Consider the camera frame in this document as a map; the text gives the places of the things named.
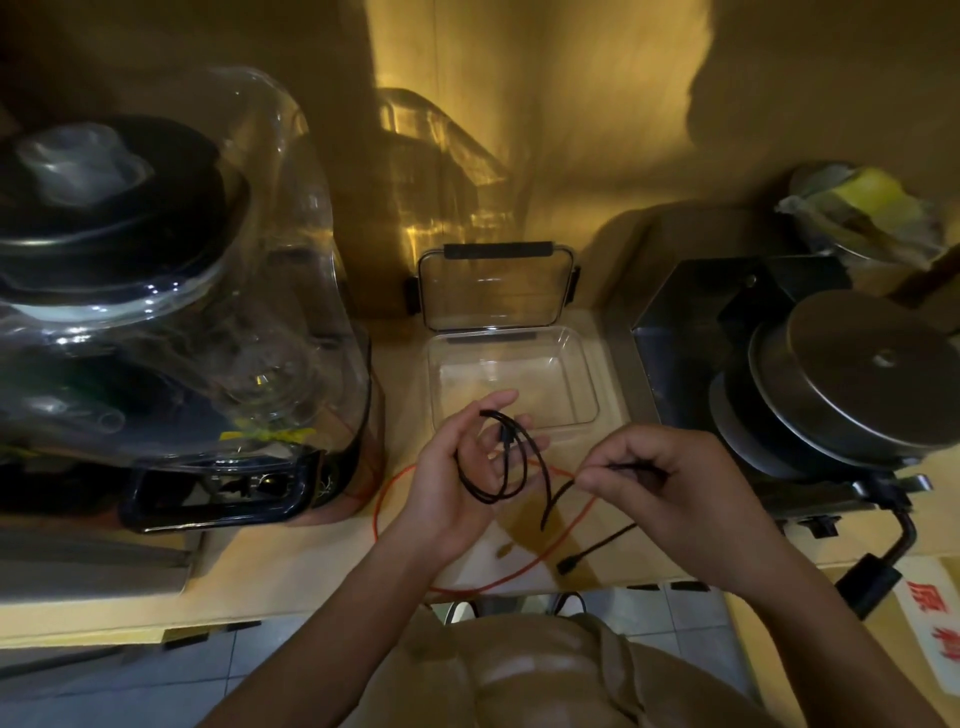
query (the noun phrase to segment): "black knob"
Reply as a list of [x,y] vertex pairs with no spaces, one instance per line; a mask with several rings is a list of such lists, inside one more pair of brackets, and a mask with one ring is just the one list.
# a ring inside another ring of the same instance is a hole
[[839,535],[840,532],[837,531],[837,522],[839,520],[839,516],[811,516],[808,519],[797,521],[797,523],[809,528],[810,533],[813,534],[813,538],[828,539]]

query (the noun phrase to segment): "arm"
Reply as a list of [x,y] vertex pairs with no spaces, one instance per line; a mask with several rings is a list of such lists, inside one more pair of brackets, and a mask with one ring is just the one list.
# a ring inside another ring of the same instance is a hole
[[[481,409],[499,409],[516,391],[494,392],[453,415],[417,460],[403,510],[340,588],[201,728],[337,725],[357,704],[440,571],[483,535],[493,509],[461,486],[455,453],[470,480],[495,492],[502,460],[490,453],[498,425],[480,433]],[[531,426],[529,416],[517,418]],[[538,446],[548,442],[538,439]],[[512,452],[512,463],[522,450]]]
[[[668,473],[666,481],[605,467],[638,458]],[[944,728],[829,581],[781,536],[715,437],[628,425],[590,452],[576,482],[633,518],[681,568],[754,608],[807,723]]]

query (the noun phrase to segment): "left hand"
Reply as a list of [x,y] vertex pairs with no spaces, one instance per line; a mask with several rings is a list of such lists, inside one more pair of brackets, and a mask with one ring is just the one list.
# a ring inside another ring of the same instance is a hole
[[[494,454],[500,443],[500,424],[494,422],[483,432],[482,409],[499,410],[516,401],[516,389],[493,392],[480,401],[471,402],[455,415],[448,417],[433,439],[420,451],[417,471],[407,502],[390,530],[402,530],[405,538],[414,539],[419,552],[437,573],[460,558],[483,535],[496,514],[495,505],[481,503],[464,488],[457,474],[457,459],[464,473],[474,485],[489,493],[496,493],[503,483],[503,458]],[[530,415],[520,415],[516,421],[524,429],[533,426]],[[547,449],[550,439],[545,435],[534,438],[540,450]],[[511,465],[533,453],[528,448],[511,448]],[[527,492],[542,482],[542,473],[530,469]]]

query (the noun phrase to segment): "tiled floor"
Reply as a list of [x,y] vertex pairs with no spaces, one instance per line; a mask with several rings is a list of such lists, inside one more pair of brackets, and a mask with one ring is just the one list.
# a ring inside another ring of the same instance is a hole
[[[584,593],[584,600],[588,611],[633,642],[688,660],[755,697],[720,593],[607,589]],[[521,611],[539,609],[548,600],[529,601]],[[305,619],[271,619],[178,649],[133,648],[93,663],[2,679],[0,725],[189,728]],[[8,663],[0,651],[0,667]]]

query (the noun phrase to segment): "tan pants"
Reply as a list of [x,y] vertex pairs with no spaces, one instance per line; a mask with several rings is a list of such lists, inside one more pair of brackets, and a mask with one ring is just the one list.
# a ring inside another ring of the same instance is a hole
[[590,615],[443,626],[419,610],[344,723],[351,728],[695,728],[778,724],[682,660]]

